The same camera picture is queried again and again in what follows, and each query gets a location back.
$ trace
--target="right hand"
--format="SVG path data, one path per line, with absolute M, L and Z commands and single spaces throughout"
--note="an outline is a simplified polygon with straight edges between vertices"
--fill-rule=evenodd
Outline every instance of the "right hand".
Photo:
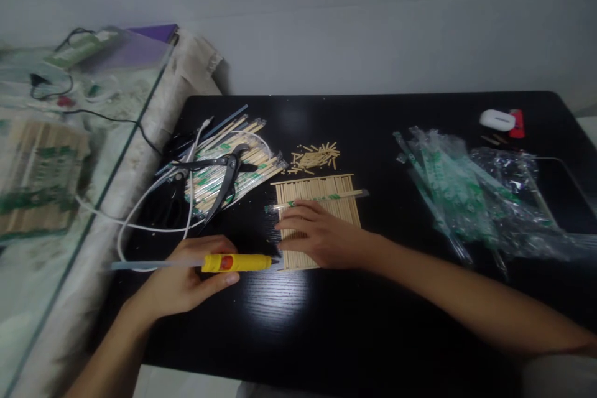
M 304 252 L 321 267 L 367 268 L 377 235 L 329 214 L 317 202 L 296 200 L 295 204 L 284 212 L 275 228 L 296 230 L 307 237 L 282 241 L 278 244 L 280 250 Z

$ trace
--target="left hand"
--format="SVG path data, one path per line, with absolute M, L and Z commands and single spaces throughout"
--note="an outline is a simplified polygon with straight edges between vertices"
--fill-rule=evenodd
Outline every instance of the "left hand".
M 184 239 L 168 260 L 197 260 L 208 254 L 236 252 L 234 244 L 225 236 L 205 236 Z M 151 325 L 160 317 L 190 311 L 238 280 L 237 272 L 227 272 L 202 282 L 194 268 L 165 267 L 157 269 L 125 306 L 134 309 L 137 318 Z

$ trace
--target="plastic bag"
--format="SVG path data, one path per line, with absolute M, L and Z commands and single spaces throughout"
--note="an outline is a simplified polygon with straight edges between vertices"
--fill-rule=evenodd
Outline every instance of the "plastic bag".
M 589 253 L 557 226 L 537 188 L 533 155 L 482 147 L 469 157 L 458 137 L 410 131 L 415 139 L 408 144 L 399 132 L 394 136 L 439 230 L 464 265 L 472 262 L 462 243 L 473 241 L 492 250 L 505 276 L 500 253 L 563 260 Z

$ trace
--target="white wall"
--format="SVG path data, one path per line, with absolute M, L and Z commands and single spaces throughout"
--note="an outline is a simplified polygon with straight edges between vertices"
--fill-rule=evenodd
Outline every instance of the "white wall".
M 0 39 L 177 22 L 235 94 L 555 90 L 597 100 L 595 0 L 0 0 Z

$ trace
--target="fabric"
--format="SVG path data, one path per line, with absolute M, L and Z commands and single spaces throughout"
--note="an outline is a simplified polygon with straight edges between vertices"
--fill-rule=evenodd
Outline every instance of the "fabric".
M 524 398 L 597 397 L 597 359 L 584 356 L 544 356 L 522 372 Z
M 597 359 L 554 355 L 535 359 L 522 372 L 524 398 L 597 397 Z M 236 398 L 323 398 L 323 395 L 242 382 Z
M 158 147 L 169 139 L 188 96 L 221 94 L 211 78 L 221 56 L 205 39 L 195 37 L 182 29 L 178 34 L 180 36 L 178 45 L 174 48 L 141 121 L 147 137 Z M 121 107 L 127 107 L 126 102 L 122 102 Z M 104 112 L 104 114 L 119 116 L 114 111 Z M 121 126 L 121 128 L 125 132 L 121 138 L 127 138 L 131 128 L 127 126 Z M 114 135 L 114 131 L 111 131 L 111 135 L 114 138 L 118 137 Z M 110 151 L 111 148 L 105 145 L 103 150 Z M 119 152 L 112 154 L 112 157 L 119 156 Z M 150 184 L 158 161 L 158 156 L 137 130 L 111 182 L 101 209 L 111 216 L 126 216 Z M 110 172 L 113 167 L 114 164 L 108 166 Z M 102 165 L 97 166 L 94 175 L 102 168 Z M 95 203 L 101 194 L 101 189 L 94 187 L 93 180 L 94 177 L 85 193 L 85 198 L 91 203 Z M 88 212 L 85 210 L 79 211 L 81 216 L 87 216 L 86 213 Z M 103 266 L 116 259 L 114 242 L 118 229 L 118 225 L 102 217 L 94 220 L 43 330 L 27 358 L 12 394 L 13 397 L 59 396 L 85 365 L 87 361 L 85 341 L 111 280 L 111 276 Z M 39 240 L 36 239 L 33 243 L 39 245 Z M 60 244 L 52 240 L 47 244 L 60 247 Z M 48 252 L 44 247 L 37 247 L 36 250 Z M 57 269 L 51 263 L 45 263 L 43 266 L 45 265 L 47 267 L 39 269 L 40 279 L 54 274 L 61 275 L 64 271 L 63 266 Z M 43 285 L 36 286 L 40 293 L 47 289 L 47 287 L 44 289 Z M 22 314 L 16 315 L 10 322 L 11 327 L 19 327 L 27 323 L 28 313 L 30 310 L 24 310 Z

